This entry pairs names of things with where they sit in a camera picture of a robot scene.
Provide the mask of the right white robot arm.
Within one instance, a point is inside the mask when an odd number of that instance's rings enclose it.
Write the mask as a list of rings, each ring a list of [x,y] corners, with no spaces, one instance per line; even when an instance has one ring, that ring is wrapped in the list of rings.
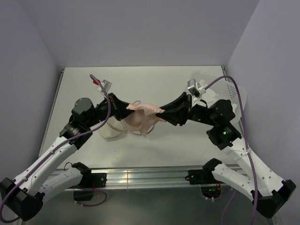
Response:
[[[245,175],[239,174],[213,158],[199,170],[199,175],[189,173],[190,184],[220,181],[230,185],[246,196],[266,218],[272,218],[291,197],[296,189],[294,182],[275,174],[251,149],[247,149],[245,139],[230,123],[235,117],[230,100],[221,99],[212,106],[201,100],[200,105],[193,105],[192,96],[183,92],[161,108],[163,113],[157,113],[157,116],[174,126],[182,126],[187,120],[212,126],[206,132],[209,140],[245,172]]]

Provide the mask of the pink bra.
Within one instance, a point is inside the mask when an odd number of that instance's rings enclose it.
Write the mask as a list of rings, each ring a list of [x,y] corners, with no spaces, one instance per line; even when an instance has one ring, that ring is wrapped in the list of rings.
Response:
[[[122,119],[121,123],[123,128],[128,132],[139,132],[140,135],[146,137],[148,131],[154,127],[155,124],[158,122],[166,122],[156,115],[164,113],[165,110],[150,103],[129,104],[126,109],[129,110],[131,114]]]

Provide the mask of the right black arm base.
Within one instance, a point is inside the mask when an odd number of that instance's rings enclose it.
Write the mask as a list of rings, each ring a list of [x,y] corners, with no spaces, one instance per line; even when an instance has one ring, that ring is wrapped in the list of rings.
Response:
[[[222,164],[220,160],[213,158],[202,169],[188,170],[188,175],[185,177],[190,185],[200,185],[201,193],[206,201],[211,200],[213,202],[223,197],[222,182],[216,180],[212,174],[215,167],[220,164]]]

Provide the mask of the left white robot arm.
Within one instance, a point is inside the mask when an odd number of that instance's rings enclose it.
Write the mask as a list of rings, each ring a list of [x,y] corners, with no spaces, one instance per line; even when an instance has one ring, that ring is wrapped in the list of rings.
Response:
[[[5,178],[0,183],[1,208],[7,206],[23,221],[32,219],[46,201],[67,188],[89,188],[92,191],[94,177],[91,169],[78,162],[64,173],[50,175],[69,156],[79,150],[110,117],[122,120],[133,113],[129,104],[113,93],[106,94],[98,105],[89,98],[75,102],[68,124],[60,132],[51,147],[29,168],[14,179]]]

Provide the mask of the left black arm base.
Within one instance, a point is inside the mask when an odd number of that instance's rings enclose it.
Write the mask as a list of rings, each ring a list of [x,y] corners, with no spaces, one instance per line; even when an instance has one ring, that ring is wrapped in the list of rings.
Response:
[[[73,199],[77,203],[82,203],[84,201],[90,201],[95,196],[104,197],[101,203],[104,203],[107,200],[107,194],[102,190],[98,191],[97,188],[104,188],[106,186],[107,174],[104,172],[101,173],[90,173],[84,175],[82,181],[77,186],[73,186],[75,190],[73,191]]]

